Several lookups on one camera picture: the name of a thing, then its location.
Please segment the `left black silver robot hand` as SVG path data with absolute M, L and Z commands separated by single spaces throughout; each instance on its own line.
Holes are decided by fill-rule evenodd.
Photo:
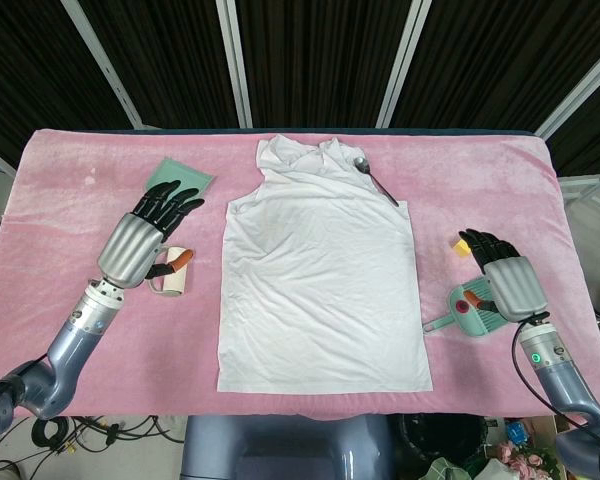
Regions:
M 180 188 L 179 180 L 150 187 L 116 225 L 98 258 L 103 278 L 129 289 L 148 276 L 166 271 L 155 260 L 163 244 L 193 210 L 204 204 L 197 188 Z

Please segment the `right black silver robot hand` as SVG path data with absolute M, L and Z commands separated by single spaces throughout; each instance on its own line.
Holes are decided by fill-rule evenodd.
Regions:
M 548 300 L 526 256 L 508 241 L 489 232 L 459 232 L 471 250 L 489 289 L 491 300 L 478 300 L 510 323 L 537 323 L 547 319 Z

